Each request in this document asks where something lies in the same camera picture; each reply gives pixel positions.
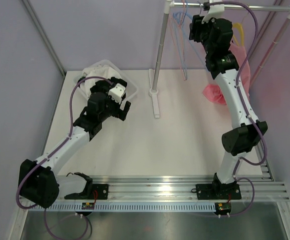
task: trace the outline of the white plastic bin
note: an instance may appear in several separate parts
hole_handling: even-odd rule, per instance
[[[116,67],[109,60],[99,61],[90,67],[94,68],[94,67],[105,66],[105,65],[108,65],[112,67],[113,69],[115,69],[121,75],[122,79],[127,82],[126,98],[122,102],[122,106],[124,106],[126,101],[130,101],[134,96],[136,96],[136,94],[138,93],[138,86],[130,79],[130,77],[128,77],[125,73],[123,73],[118,67]],[[82,76],[78,76],[73,79],[75,85],[78,83],[81,77]],[[80,87],[77,90],[84,96],[84,98],[88,100],[89,96],[87,96],[87,94]]]

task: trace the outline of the black motor joint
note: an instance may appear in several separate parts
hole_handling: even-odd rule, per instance
[[[235,56],[229,50],[233,37],[232,23],[224,18],[211,18],[202,23],[204,16],[195,15],[190,24],[189,40],[201,43],[206,51],[206,67],[213,79],[226,70],[239,69]]]
[[[127,87],[127,82],[123,79],[112,77],[108,81],[97,81],[90,89],[91,95],[87,101],[87,106],[81,112],[79,118],[74,122],[74,127],[78,126],[89,132],[89,139],[102,129],[102,123],[109,117],[115,117],[124,121],[130,109],[131,103],[127,101],[123,110],[120,109],[121,104],[115,102],[108,92],[117,84]]]

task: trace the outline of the gray wall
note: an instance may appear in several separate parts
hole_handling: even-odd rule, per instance
[[[19,165],[41,154],[62,78],[18,0],[0,1],[0,240]]]
[[[285,18],[285,14],[275,18],[251,62],[252,69],[259,63]],[[290,27],[252,86],[250,95],[256,113],[268,123],[265,139],[274,176],[286,183],[290,196]]]
[[[271,5],[274,0],[261,2]],[[111,60],[121,69],[155,66],[164,0],[31,0],[31,3],[67,70],[80,70],[102,59]],[[260,1],[248,0],[248,3]],[[191,8],[189,13],[198,14],[199,10]],[[241,22],[245,15],[245,10],[227,10],[224,17]],[[261,25],[267,12],[256,12],[256,15]],[[186,25],[189,33],[189,20]],[[254,34],[250,16],[245,19],[244,28],[246,46],[249,46],[248,36]],[[188,43],[186,52],[190,68],[204,68]],[[162,68],[179,68],[177,54],[168,30]]]

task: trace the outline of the yellow hanger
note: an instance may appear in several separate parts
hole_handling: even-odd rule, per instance
[[[234,38],[234,41],[235,41],[235,44],[237,46],[242,46],[244,47],[245,46],[245,35],[244,35],[244,28],[243,28],[243,25],[239,22],[236,22],[233,24],[233,28],[236,28],[240,34],[240,44],[236,38],[235,35],[233,35],[233,38]]]

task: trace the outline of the white clamp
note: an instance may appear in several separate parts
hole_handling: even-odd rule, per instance
[[[126,88],[122,85],[117,83],[114,88],[109,90],[108,95],[111,96],[115,102],[121,104],[122,97],[126,93]]]
[[[209,0],[209,3],[216,3],[216,2],[222,2],[222,0]],[[221,18],[223,12],[225,11],[225,5],[215,5],[210,6],[210,9],[208,13],[204,16],[202,23],[207,23],[211,18]]]

